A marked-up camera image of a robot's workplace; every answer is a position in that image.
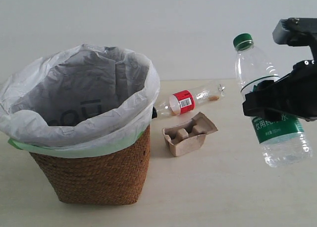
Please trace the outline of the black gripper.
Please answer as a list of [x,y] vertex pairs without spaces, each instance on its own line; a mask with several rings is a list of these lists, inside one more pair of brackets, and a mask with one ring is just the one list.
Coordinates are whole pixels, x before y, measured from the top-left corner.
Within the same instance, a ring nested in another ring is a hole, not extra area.
[[284,77],[267,75],[242,87],[243,113],[249,117],[281,118],[292,115],[306,121],[317,119],[317,62],[302,60]]

